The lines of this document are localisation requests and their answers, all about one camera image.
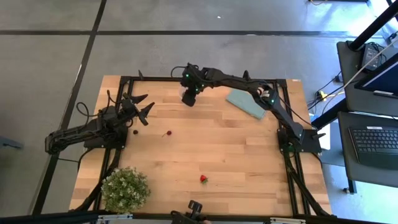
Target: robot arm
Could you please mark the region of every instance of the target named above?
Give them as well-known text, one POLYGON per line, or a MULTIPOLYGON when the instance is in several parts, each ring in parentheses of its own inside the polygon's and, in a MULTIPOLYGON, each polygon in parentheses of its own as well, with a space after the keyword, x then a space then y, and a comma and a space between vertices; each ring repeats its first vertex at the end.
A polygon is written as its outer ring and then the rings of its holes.
POLYGON ((227 86, 250 93, 253 100, 264 110, 269 110, 282 123, 287 135, 293 142, 301 143, 303 126, 293 121, 280 104, 278 92, 273 90, 264 80, 251 80, 247 71, 243 77, 226 75, 215 68, 199 68, 188 65, 182 73, 181 86, 185 87, 182 101, 188 105, 195 104, 195 97, 206 87, 227 86))
POLYGON ((116 112, 114 106, 109 106, 98 112, 98 117, 89 123, 67 130, 58 130, 50 133, 45 138, 45 151, 49 154, 57 154, 66 147, 79 142, 106 142, 115 141, 126 133, 128 121, 136 116, 139 117, 143 125, 148 125, 146 117, 149 110, 155 103, 151 103, 142 110, 138 110, 136 104, 145 99, 148 95, 129 96, 123 94, 120 101, 121 109, 116 112))

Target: wooden tabletop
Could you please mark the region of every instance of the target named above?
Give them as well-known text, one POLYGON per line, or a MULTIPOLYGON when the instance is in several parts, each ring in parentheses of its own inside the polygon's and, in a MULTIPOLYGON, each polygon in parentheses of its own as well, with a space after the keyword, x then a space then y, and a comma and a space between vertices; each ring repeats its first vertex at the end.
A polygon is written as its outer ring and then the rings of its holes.
MULTIPOLYGON (((106 106, 106 90, 116 98, 119 80, 114 75, 103 78, 95 111, 106 106)), ((291 107, 310 121, 301 81, 287 84, 291 107)), ((243 112, 226 101, 231 91, 227 87, 207 88, 191 108, 181 102, 179 88, 179 82, 134 82, 134 96, 149 95, 139 108, 155 102, 148 126, 134 120, 119 163, 147 175, 152 194, 137 212, 185 212, 188 202, 196 200, 207 214, 291 215, 275 116, 267 112, 258 120, 243 112), (133 135, 134 129, 139 134, 133 135), (162 137, 168 130, 172 135, 162 137), (200 183, 202 174, 207 184, 200 183)), ((310 128, 295 115, 294 120, 310 128)), ((79 206, 98 183, 103 154, 104 149, 95 149, 82 160, 70 208, 79 206)), ((331 212, 319 161, 311 154, 300 155, 306 186, 331 212)), ((300 191, 295 189, 303 213, 300 191)))

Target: red strawberry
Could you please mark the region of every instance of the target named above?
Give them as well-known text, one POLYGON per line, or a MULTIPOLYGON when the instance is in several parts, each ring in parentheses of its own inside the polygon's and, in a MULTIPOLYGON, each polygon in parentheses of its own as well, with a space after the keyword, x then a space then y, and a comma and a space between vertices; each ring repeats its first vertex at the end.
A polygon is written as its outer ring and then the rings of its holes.
POLYGON ((200 182, 205 184, 208 181, 207 177, 205 175, 200 176, 200 182))

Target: gray floor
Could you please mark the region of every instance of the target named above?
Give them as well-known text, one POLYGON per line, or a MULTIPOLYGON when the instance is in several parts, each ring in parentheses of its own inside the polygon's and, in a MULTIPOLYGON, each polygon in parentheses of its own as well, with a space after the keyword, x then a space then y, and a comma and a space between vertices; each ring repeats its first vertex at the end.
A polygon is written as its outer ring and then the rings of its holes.
MULTIPOLYGON (((0 0, 0 29, 91 30, 100 0, 0 0)), ((358 33, 374 15, 365 3, 307 1, 108 0, 101 30, 316 30, 358 33)), ((25 215, 47 159, 44 138, 56 130, 76 78, 87 36, 0 36, 0 135, 25 144, 0 150, 0 217, 25 215)), ((302 79, 307 100, 339 71, 338 37, 97 36, 78 95, 92 111, 103 75, 169 76, 187 62, 256 78, 302 79)), ((338 85, 325 91, 331 92, 338 85)), ((84 122, 74 112, 70 126, 84 122)), ((77 159, 81 145, 61 157, 77 159)), ((342 218, 395 222, 398 190, 358 184, 345 195, 345 171, 325 166, 332 211, 342 218)), ((76 164, 60 161, 45 213, 68 209, 76 164)))

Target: green plant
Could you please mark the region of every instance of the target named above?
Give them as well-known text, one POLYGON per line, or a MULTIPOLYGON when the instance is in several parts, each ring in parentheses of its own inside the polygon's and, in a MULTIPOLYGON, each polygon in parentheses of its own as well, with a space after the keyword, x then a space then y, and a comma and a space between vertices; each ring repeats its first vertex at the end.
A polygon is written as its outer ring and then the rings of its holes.
POLYGON ((115 169, 103 180, 101 189, 105 209, 117 213, 131 213, 141 208, 150 195, 146 176, 130 167, 115 169))

